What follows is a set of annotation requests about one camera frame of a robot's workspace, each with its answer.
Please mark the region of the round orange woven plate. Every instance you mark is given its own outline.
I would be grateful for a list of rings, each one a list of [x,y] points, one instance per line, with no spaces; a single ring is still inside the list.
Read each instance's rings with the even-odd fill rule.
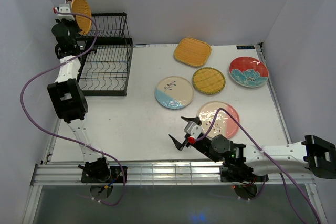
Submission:
[[[72,0],[71,2],[71,10],[74,13],[77,13],[76,21],[81,29],[80,35],[86,35],[92,25],[91,17],[91,8],[87,2],[87,0]]]

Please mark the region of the round yellow green woven plate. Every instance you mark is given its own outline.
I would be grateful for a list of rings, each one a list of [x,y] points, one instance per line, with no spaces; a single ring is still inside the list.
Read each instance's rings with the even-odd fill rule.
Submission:
[[[224,89],[226,79],[219,70],[212,67],[203,67],[193,74],[192,84],[202,94],[215,95]]]

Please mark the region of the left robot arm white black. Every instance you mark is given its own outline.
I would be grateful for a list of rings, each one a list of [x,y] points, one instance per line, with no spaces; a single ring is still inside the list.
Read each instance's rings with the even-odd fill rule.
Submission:
[[[57,41],[55,50],[62,66],[55,82],[47,87],[49,96],[57,116],[68,125],[79,142],[85,162],[79,168],[90,178],[105,182],[111,177],[111,168],[103,154],[92,150],[92,141],[86,134],[88,104],[78,83],[82,57],[77,57],[80,47],[76,35],[80,28],[73,18],[58,19],[51,32]]]

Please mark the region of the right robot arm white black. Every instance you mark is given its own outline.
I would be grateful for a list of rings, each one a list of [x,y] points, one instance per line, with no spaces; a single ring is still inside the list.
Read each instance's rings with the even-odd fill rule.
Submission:
[[[205,136],[200,118],[184,118],[185,140],[172,141],[179,151],[193,147],[214,162],[221,162],[222,182],[249,184],[268,180],[269,174],[282,172],[313,174],[335,179],[335,145],[314,135],[304,141],[280,146],[236,144],[223,135]]]

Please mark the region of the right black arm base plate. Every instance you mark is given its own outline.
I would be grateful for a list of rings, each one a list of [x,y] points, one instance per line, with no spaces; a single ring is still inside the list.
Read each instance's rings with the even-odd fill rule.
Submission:
[[[219,169],[221,182],[238,182],[242,184],[252,184],[254,182],[269,181],[267,175],[257,176],[251,172],[250,168],[239,169],[238,167],[225,167]]]

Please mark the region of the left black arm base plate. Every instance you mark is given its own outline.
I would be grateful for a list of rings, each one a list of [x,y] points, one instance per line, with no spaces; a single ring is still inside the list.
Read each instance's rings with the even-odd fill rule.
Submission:
[[[123,172],[119,166],[110,166],[103,169],[88,169],[83,170],[81,175],[82,183],[123,183],[123,180],[127,180],[128,167],[123,166]]]

